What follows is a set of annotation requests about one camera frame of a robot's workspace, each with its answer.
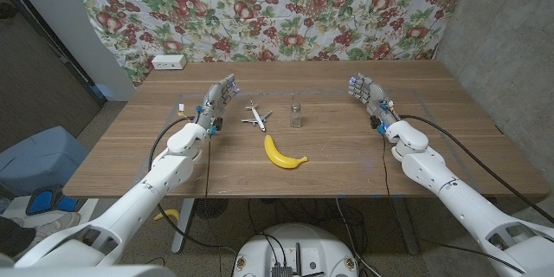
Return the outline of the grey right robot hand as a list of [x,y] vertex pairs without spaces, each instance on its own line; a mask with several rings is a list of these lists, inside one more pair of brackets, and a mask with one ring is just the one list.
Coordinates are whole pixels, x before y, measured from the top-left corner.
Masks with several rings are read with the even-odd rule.
[[372,78],[359,74],[349,79],[348,94],[360,100],[369,115],[384,127],[391,126],[399,120],[393,112],[393,101],[384,89]]

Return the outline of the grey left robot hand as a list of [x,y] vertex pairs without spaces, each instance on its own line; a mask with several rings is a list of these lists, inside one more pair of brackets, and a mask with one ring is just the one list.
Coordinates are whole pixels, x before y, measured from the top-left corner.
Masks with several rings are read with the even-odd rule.
[[235,75],[229,74],[212,85],[204,96],[196,123],[208,130],[222,117],[227,104],[240,92],[235,86]]

